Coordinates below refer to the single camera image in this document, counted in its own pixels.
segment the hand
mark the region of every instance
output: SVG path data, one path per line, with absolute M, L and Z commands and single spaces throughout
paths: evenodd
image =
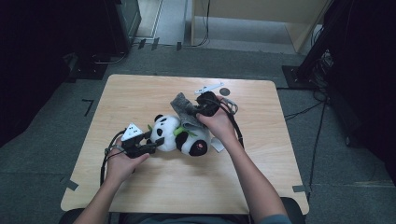
M 197 114 L 197 118 L 206 125 L 210 132 L 212 132 L 213 135 L 215 135 L 215 137 L 217 137 L 223 144 L 225 141 L 236 140 L 234 127 L 223 109 L 219 108 L 216 114 L 212 117 Z
M 120 138 L 117 139 L 116 144 L 119 146 L 122 145 Z M 105 179 L 105 181 L 111 181 L 117 184 L 121 184 L 125 181 L 134 169 L 149 157 L 149 154 L 146 153 L 138 158 L 131 159 L 123 152 L 120 154 L 118 153 L 120 153 L 120 151 L 117 148 L 113 148 L 108 154 L 109 159 L 107 161 Z

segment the panda plush toy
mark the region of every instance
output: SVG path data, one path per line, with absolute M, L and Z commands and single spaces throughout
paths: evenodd
M 180 119 L 174 115 L 158 115 L 154 120 L 148 142 L 164 137 L 164 143 L 157 147 L 161 151 L 179 149 L 193 157 L 203 156 L 210 148 L 210 133 L 207 128 L 188 131 L 180 126 Z

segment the tape mark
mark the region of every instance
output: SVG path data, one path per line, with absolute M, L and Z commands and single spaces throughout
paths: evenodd
M 177 42 L 177 47 L 176 47 L 176 51 L 181 50 L 181 42 Z
M 91 107 L 93 105 L 94 100 L 86 100 L 86 99 L 82 99 L 83 102 L 90 102 L 90 105 L 88 106 L 87 111 L 85 112 L 84 117 L 87 117 L 88 113 L 90 113 Z
M 63 185 L 66 185 L 69 189 L 75 191 L 78 188 L 78 184 L 73 182 L 71 179 L 68 177 L 64 177 L 60 181 Z
M 152 43 L 151 50 L 155 50 L 158 47 L 158 42 L 160 42 L 159 37 L 154 39 L 154 43 Z
M 293 191 L 295 193 L 297 192 L 306 192 L 306 193 L 310 193 L 311 192 L 311 188 L 306 187 L 304 185 L 298 185 L 298 186 L 293 186 Z
M 146 39 L 142 39 L 139 43 L 139 49 L 142 49 L 143 47 L 145 47 L 146 44 Z

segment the person's left hand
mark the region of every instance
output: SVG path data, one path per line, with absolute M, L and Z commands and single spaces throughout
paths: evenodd
M 119 146 L 122 145 L 120 138 L 117 139 L 116 144 Z M 113 148 L 110 153 L 108 153 L 108 157 L 111 157 L 112 155 L 115 156 L 109 158 L 107 161 L 105 179 L 105 181 L 111 181 L 117 184 L 121 184 L 125 181 L 134 169 L 149 157 L 149 154 L 146 153 L 138 158 L 131 159 L 123 152 L 120 154 L 118 153 L 120 153 L 120 151 L 117 148 Z

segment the person's right hand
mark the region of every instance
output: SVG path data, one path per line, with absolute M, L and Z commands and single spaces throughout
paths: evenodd
M 197 114 L 196 117 L 206 125 L 210 132 L 212 132 L 213 135 L 215 135 L 215 137 L 217 137 L 223 144 L 226 141 L 236 139 L 233 125 L 223 109 L 219 108 L 216 114 L 212 117 L 206 117 L 202 114 Z

